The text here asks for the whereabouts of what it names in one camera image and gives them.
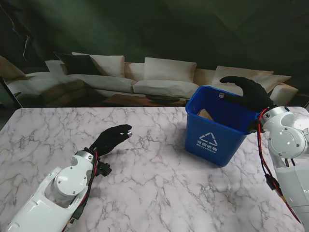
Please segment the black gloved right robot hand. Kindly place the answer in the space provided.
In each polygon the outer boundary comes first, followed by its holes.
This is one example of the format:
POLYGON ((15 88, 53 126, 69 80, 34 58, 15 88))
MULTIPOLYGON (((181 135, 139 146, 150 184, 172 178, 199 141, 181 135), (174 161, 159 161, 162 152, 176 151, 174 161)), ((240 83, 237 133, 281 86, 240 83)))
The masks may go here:
POLYGON ((243 91, 243 96, 225 94, 223 99, 228 102, 241 105, 253 112, 261 112, 264 109, 276 106, 266 90, 254 80, 245 77, 226 76, 220 79, 220 82, 235 84, 243 91))

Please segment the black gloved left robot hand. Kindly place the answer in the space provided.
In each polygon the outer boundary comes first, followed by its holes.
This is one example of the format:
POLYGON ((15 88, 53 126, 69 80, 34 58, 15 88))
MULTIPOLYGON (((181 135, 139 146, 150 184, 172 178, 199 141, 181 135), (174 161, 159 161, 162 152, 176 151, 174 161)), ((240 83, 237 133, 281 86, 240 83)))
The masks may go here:
POLYGON ((128 133, 131 129, 132 127, 128 124, 108 128, 99 135, 89 150, 96 151, 99 157, 106 155, 130 137, 128 133))

